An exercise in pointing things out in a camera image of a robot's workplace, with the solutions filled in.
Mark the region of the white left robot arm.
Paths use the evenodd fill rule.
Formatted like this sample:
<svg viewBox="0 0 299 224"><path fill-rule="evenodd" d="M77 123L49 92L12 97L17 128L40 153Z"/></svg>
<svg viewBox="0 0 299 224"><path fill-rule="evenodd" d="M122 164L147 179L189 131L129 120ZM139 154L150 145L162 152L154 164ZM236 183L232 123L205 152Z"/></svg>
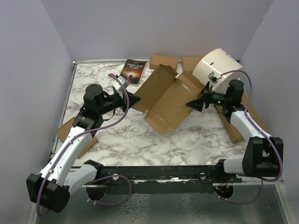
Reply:
<svg viewBox="0 0 299 224"><path fill-rule="evenodd" d="M99 130L105 129L102 116L117 108L127 114L141 99L127 92L123 85L121 91L114 90L109 95L99 84L92 84L86 88L83 100L62 148L39 174L30 174L26 180L29 198L36 203L36 213L40 217L43 216L41 207L59 213L66 207L71 194L84 184L98 184L108 179L103 176L103 165L92 160L74 173L69 171L87 143Z"/></svg>

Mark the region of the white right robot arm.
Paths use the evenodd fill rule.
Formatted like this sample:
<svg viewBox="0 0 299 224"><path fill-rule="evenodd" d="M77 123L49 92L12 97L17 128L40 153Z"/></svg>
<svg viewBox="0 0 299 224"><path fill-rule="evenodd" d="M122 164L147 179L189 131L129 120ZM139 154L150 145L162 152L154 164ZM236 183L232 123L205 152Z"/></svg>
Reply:
<svg viewBox="0 0 299 224"><path fill-rule="evenodd" d="M220 168L215 170L215 179L226 182L232 174L256 177L273 182L282 174L283 141L266 133L250 116L241 104L244 92L242 81L230 80L226 93L214 92L209 84L201 91L201 96L186 103L199 112L210 104L222 107L223 117L234 126L247 142L241 159L219 161Z"/></svg>

